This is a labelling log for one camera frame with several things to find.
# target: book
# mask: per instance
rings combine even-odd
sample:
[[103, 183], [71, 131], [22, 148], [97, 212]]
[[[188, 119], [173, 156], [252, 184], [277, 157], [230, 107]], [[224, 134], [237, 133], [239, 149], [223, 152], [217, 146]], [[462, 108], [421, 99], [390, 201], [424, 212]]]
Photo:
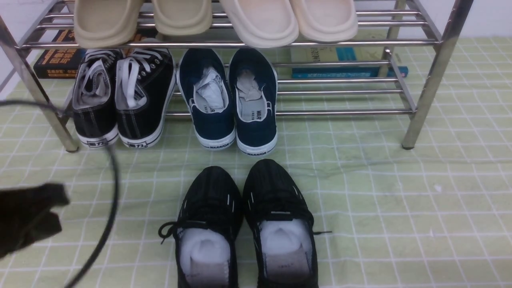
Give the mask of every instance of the book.
[[[134, 35], [133, 40], [140, 41], [144, 38], [156, 37], [156, 30], [140, 30]], [[52, 42], [74, 42], [73, 30], [59, 30]], [[45, 50], [34, 64], [35, 75], [39, 79], [75, 79], [86, 49], [50, 49]]]
[[[385, 39], [387, 30], [360, 29], [355, 39]], [[338, 62], [338, 61], [375, 61], [381, 60], [384, 47], [314, 47], [291, 48], [292, 63], [300, 62]], [[393, 57], [399, 65], [402, 77], [407, 77], [409, 69], [401, 65], [400, 55], [395, 52]], [[377, 77], [379, 66], [350, 66], [350, 67], [318, 67], [292, 68], [292, 78], [367, 78]], [[387, 77], [394, 77], [393, 70], [388, 71]]]

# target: stainless steel shoe rack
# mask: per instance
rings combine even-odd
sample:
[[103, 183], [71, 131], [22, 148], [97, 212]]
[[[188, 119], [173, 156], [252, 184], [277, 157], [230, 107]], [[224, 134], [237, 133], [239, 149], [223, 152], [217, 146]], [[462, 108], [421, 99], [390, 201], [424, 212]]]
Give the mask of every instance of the stainless steel shoe rack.
[[[452, 56], [455, 44], [466, 21], [467, 15], [473, 4], [473, 0], [455, 0], [450, 18], [443, 34], [434, 25], [425, 8], [419, 0], [394, 0], [393, 10], [365, 10], [358, 11], [360, 27], [388, 27], [386, 39], [349, 40], [340, 43], [315, 43], [298, 41], [289, 45], [290, 47], [314, 47], [314, 46], [380, 46], [385, 47], [382, 60], [379, 61], [348, 61], [343, 63], [274, 63], [275, 67], [346, 67], [346, 66], [380, 66], [379, 77], [377, 78], [347, 78], [347, 79], [280, 79], [279, 84], [296, 85], [322, 85], [322, 84], [375, 84], [394, 83], [396, 89], [364, 89], [364, 90], [338, 90], [338, 91], [285, 91], [279, 90], [279, 97], [286, 95], [377, 95], [397, 94], [400, 96], [403, 109], [357, 109], [357, 110], [322, 110], [322, 111], [278, 111], [278, 116], [321, 116], [321, 115], [409, 115], [411, 123], [407, 129], [402, 142], [404, 149], [412, 149], [421, 132], [423, 123], [434, 101], [441, 80]], [[62, 12], [65, 6], [72, 6], [74, 0], [55, 0], [47, 11], [34, 23], [19, 44], [14, 40], [6, 24], [0, 17], [0, 46], [5, 51], [15, 71], [27, 86], [34, 100], [50, 102], [48, 94], [40, 84], [26, 58], [33, 49], [75, 49], [79, 48], [76, 43], [47, 43], [41, 42], [41, 37], [47, 30], [73, 29], [73, 14]], [[154, 29], [152, 22], [153, 14], [141, 12], [139, 16], [139, 29]], [[211, 29], [232, 29], [231, 23], [225, 13], [214, 13], [214, 22]], [[67, 23], [55, 22], [56, 19], [67, 19]], [[426, 38], [401, 39], [398, 37], [400, 27], [421, 27]], [[172, 40], [161, 43], [130, 42], [120, 45], [118, 48], [243, 48], [246, 45], [239, 40], [205, 40], [191, 37], [190, 39], [180, 37], [179, 40]], [[430, 72], [424, 84], [423, 90], [417, 103], [414, 102], [409, 93], [404, 79], [398, 72], [398, 66], [393, 59], [393, 48], [397, 46], [432, 46], [436, 51]], [[385, 77], [388, 69], [395, 71], [396, 77]], [[71, 137], [66, 123], [68, 118], [50, 112], [44, 112], [46, 119], [52, 126], [56, 135], [68, 152], [78, 150], [77, 142]], [[186, 116], [188, 112], [168, 111], [168, 117]]]

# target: book spine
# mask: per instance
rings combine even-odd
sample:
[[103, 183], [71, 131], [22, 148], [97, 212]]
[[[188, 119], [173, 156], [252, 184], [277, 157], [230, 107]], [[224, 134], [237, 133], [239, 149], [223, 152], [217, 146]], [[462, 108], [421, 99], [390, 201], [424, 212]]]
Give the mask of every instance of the book spine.
[[[406, 66], [398, 67], [402, 77], [407, 77], [409, 69]], [[292, 78], [371, 78], [377, 77], [379, 67], [357, 67], [357, 68], [332, 68], [330, 69], [309, 69], [293, 68]], [[387, 77], [395, 77], [394, 71], [389, 71]]]

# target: slipper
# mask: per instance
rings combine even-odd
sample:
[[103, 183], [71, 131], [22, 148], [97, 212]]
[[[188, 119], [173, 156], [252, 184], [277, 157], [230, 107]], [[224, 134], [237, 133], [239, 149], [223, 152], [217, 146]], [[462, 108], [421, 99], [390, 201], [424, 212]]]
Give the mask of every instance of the slipper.
[[301, 34], [313, 41], [339, 42], [357, 34], [354, 0], [292, 0]]
[[75, 39], [82, 48], [126, 43], [137, 30], [144, 0], [76, 0]]
[[255, 48], [288, 45], [298, 37], [289, 0], [220, 0], [240, 40]]
[[165, 35], [194, 35], [212, 22], [211, 0], [153, 0], [155, 26]]

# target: green checkered mat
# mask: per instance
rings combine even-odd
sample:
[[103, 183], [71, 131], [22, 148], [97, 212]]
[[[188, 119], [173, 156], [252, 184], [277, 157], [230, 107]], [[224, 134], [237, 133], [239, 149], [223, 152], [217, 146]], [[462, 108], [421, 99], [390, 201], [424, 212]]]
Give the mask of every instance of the green checkered mat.
[[[417, 99], [433, 51], [399, 53]], [[284, 49], [268, 56], [289, 60]], [[279, 142], [270, 158], [303, 191], [315, 230], [333, 231], [315, 238], [321, 287], [512, 287], [511, 60], [510, 38], [461, 39], [411, 151], [399, 144], [406, 116], [279, 119]], [[61, 104], [72, 83], [42, 84]], [[30, 98], [22, 84], [9, 97]], [[396, 95], [283, 96], [278, 108], [401, 105]], [[184, 104], [177, 98], [171, 107], [183, 110]], [[189, 119], [168, 121], [152, 149], [132, 151], [118, 143], [117, 155], [123, 185], [115, 230], [81, 287], [176, 287], [174, 242], [160, 245], [158, 227], [176, 218], [203, 168], [222, 166], [242, 187], [257, 159], [236, 146], [203, 150]], [[65, 182], [72, 199], [58, 210], [62, 233], [0, 261], [0, 286], [61, 286], [84, 263], [105, 225], [112, 190], [105, 154], [85, 148], [66, 153], [39, 111], [1, 109], [0, 169], [3, 188]], [[255, 287], [246, 224], [237, 252], [240, 286]]]

